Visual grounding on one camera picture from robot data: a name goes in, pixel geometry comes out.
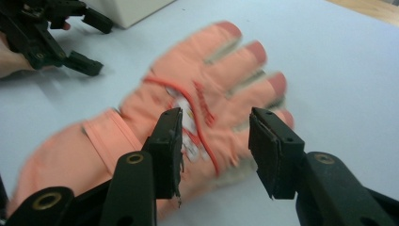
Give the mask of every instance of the orange glove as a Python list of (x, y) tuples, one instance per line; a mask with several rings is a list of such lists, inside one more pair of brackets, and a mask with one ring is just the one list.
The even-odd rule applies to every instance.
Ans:
[[(228, 54), (240, 38), (228, 22), (202, 29), (153, 64), (120, 112), (109, 109), (49, 138), (26, 162), (8, 213), (48, 186), (79, 195), (111, 179), (118, 158), (140, 150), (161, 113), (175, 106), (184, 110), (183, 202), (254, 171), (247, 147), (250, 109), (281, 99), (286, 83), (282, 73), (264, 76), (266, 55), (257, 41)], [(293, 125), (287, 111), (276, 114)], [(157, 201), (159, 217), (177, 205)]]

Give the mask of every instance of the glove fingertip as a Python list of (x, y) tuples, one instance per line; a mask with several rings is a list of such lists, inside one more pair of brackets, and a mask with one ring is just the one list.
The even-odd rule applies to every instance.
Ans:
[(284, 95), (285, 90), (287, 89), (287, 80), (285, 79), (284, 74), (277, 73), (273, 77), (268, 79), (268, 82), (272, 85), (273, 89), (276, 92), (276, 96), (280, 97)]
[(236, 25), (231, 23), (231, 22), (223, 21), (223, 22), (219, 22), (219, 23), (217, 23), (215, 25), (227, 30), (234, 37), (241, 37), (242, 36), (242, 33), (241, 33), (240, 29)]
[(247, 46), (247, 49), (256, 57), (258, 63), (264, 64), (266, 62), (266, 51), (260, 42), (252, 42), (249, 46)]
[(284, 117), (284, 122), (285, 124), (287, 124), (290, 128), (294, 128), (294, 117), (293, 115), (287, 111), (287, 110), (283, 110), (281, 111), (281, 115)]

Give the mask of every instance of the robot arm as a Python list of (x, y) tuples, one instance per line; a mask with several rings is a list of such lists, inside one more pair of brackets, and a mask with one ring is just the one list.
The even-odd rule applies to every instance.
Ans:
[(11, 51), (24, 55), (32, 68), (65, 65), (89, 76), (97, 75), (103, 64), (74, 51), (67, 56), (48, 32), (60, 29), (70, 16), (85, 16), (83, 22), (105, 34), (113, 23), (78, 0), (0, 0), (0, 30), (6, 33)]
[(292, 200), (302, 226), (398, 225), (399, 202), (364, 187), (330, 153), (305, 142), (272, 112), (253, 108), (249, 148), (270, 198)]
[[(155, 200), (180, 197), (182, 116), (180, 108), (164, 112), (142, 150), (119, 158), (111, 180), (76, 197), (64, 186), (40, 190), (5, 225), (156, 225)], [(7, 202), (1, 188), (0, 217)]]

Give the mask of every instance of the metal bolt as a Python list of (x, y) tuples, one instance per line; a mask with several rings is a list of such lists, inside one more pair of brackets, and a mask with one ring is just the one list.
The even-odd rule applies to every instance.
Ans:
[(144, 156), (141, 153), (133, 153), (126, 158), (126, 162), (129, 164), (136, 164), (143, 161)]
[(53, 207), (62, 198), (62, 195), (58, 192), (49, 192), (38, 197), (32, 204), (34, 210), (45, 210)]
[(335, 160), (327, 154), (324, 153), (317, 153), (314, 155), (314, 158), (324, 164), (334, 164)]
[(44, 58), (44, 54), (36, 54), (37, 58)]
[(24, 9), (25, 9), (25, 10), (30, 10), (30, 6), (27, 5), (27, 4), (24, 4)]

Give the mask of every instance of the white table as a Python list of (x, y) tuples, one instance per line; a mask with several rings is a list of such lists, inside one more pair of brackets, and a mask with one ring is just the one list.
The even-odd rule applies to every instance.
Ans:
[[(399, 28), (325, 1), (179, 0), (130, 29), (103, 35), (77, 19), (57, 31), (64, 50), (104, 64), (0, 81), (0, 172), (8, 194), (25, 159), (64, 126), (117, 107), (151, 63), (207, 24), (237, 24), (282, 70), (287, 107), (306, 152), (332, 153), (365, 185), (399, 200)], [(182, 205), (160, 225), (299, 225), (295, 201), (270, 201), (256, 174)]]

